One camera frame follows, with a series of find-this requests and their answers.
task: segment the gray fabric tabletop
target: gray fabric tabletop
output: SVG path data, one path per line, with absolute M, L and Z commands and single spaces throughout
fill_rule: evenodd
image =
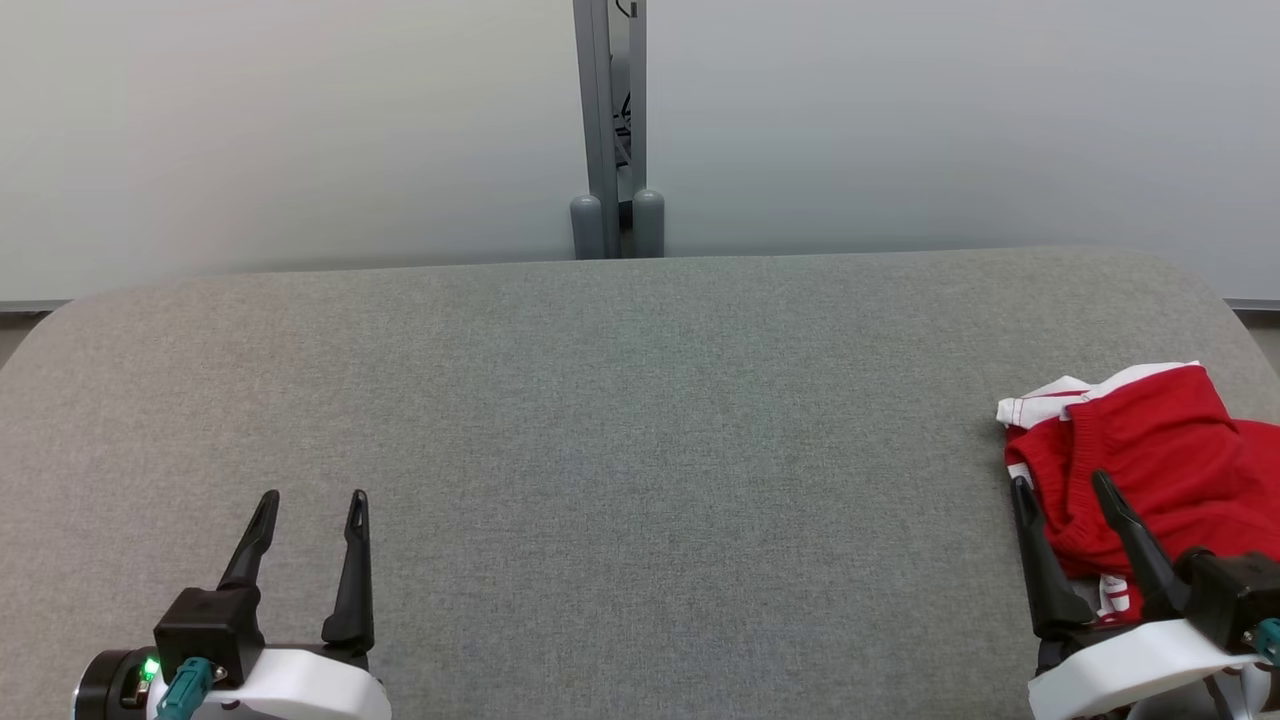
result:
M 0 372 L 0 717 L 65 717 L 279 488 L 270 642 L 369 491 L 398 717 L 1028 717 L 998 398 L 1201 360 L 1198 279 L 1001 250 L 236 275 L 68 305 Z

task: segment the white stripe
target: white stripe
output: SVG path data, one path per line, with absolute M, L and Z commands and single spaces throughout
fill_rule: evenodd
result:
M 1062 375 L 1044 387 L 1033 389 L 1021 397 L 1006 397 L 996 404 L 996 420 L 1007 427 L 1032 429 L 1044 420 L 1060 418 L 1070 420 L 1068 407 L 1079 402 L 1088 402 L 1106 397 L 1124 386 L 1138 380 L 1176 370 L 1179 368 L 1198 366 L 1199 363 L 1149 363 L 1146 365 L 1133 365 L 1125 368 L 1096 386 L 1091 386 L 1073 378 Z M 1046 393 L 1080 392 L 1080 395 L 1064 395 L 1057 397 L 1041 397 Z

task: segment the floor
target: floor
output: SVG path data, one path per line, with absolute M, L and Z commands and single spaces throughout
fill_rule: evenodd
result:
M 47 313 L 0 313 L 0 366 Z
M 0 314 L 0 366 L 9 360 L 31 328 L 42 320 L 47 313 L 6 313 Z M 1243 313 L 1240 319 L 1249 328 L 1253 340 L 1280 373 L 1280 313 Z

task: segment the red cloth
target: red cloth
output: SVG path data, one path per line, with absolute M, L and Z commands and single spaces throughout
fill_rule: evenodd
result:
M 1174 560 L 1203 544 L 1219 555 L 1256 550 L 1280 560 L 1280 427 L 1233 420 L 1201 366 L 1158 373 L 1068 407 L 1029 430 L 1009 429 L 1006 461 L 1025 462 L 1050 544 L 1068 575 L 1133 571 L 1093 495 L 1111 474 Z M 1142 607 L 1130 582 L 1133 603 Z

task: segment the gray cylindrical foot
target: gray cylindrical foot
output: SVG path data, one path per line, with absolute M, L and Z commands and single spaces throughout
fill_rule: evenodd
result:
M 568 204 L 568 217 L 573 223 L 573 258 L 577 260 L 604 259 L 604 208 L 594 195 L 580 195 Z
M 666 254 L 666 200 L 652 190 L 641 190 L 631 199 L 635 224 L 636 258 L 662 258 Z

